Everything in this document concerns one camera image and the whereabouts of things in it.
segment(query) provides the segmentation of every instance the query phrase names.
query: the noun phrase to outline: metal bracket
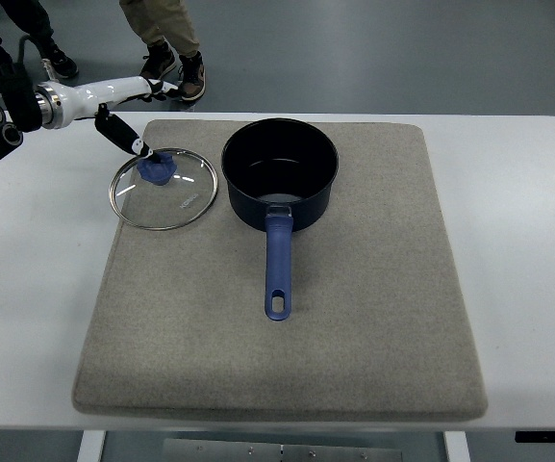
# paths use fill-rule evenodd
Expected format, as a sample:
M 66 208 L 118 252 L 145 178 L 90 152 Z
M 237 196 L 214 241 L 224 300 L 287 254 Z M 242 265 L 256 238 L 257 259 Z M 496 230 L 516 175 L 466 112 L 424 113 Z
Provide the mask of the metal bracket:
M 165 462 L 402 462 L 397 449 L 164 440 Z

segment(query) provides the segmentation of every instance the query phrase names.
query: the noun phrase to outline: gray carpet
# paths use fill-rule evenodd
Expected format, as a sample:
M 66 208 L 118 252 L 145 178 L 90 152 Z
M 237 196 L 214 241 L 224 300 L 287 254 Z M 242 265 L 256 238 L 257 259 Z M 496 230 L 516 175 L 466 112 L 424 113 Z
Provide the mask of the gray carpet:
M 144 138 L 219 167 L 242 125 L 154 121 Z M 324 216 L 293 235 L 290 318 L 265 316 L 265 234 L 234 214 L 220 175 L 213 207 L 194 223 L 119 226 L 79 367 L 78 410 L 211 421 L 484 413 L 422 132 L 316 126 L 340 152 L 340 171 Z

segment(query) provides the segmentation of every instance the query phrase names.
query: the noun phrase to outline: person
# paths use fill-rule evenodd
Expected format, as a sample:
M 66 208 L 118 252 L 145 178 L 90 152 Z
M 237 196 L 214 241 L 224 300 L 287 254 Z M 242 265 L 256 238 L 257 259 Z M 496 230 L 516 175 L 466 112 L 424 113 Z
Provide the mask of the person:
M 0 0 L 0 4 L 13 23 L 39 44 L 61 77 L 71 78 L 78 74 L 76 63 L 53 41 L 50 18 L 38 0 Z M 11 63 L 12 57 L 1 44 L 0 38 L 0 64 Z
M 147 79 L 162 79 L 181 60 L 183 101 L 195 101 L 204 94 L 205 69 L 184 0 L 119 0 L 119 6 L 132 30 L 146 44 L 149 55 L 140 71 Z

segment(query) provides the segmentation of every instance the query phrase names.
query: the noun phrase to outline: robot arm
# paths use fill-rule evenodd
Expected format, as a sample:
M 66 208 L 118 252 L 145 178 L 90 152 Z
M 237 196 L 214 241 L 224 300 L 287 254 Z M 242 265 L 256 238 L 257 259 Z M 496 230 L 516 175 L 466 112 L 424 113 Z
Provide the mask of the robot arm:
M 95 118 L 96 129 L 124 151 L 159 163 L 160 158 L 109 108 L 131 99 L 165 99 L 177 87 L 142 77 L 67 87 L 56 81 L 33 86 L 22 64 L 0 64 L 0 94 L 13 121 L 0 107 L 0 160 L 22 144 L 22 132 L 59 129 L 72 121 Z

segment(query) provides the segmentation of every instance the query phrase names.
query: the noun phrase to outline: handle hole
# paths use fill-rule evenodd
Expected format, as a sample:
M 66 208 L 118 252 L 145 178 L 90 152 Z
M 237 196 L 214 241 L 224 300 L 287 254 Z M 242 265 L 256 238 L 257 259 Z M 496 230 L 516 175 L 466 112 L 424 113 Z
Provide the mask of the handle hole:
M 283 313 L 286 309 L 286 294 L 284 291 L 276 290 L 272 293 L 272 310 L 273 313 Z

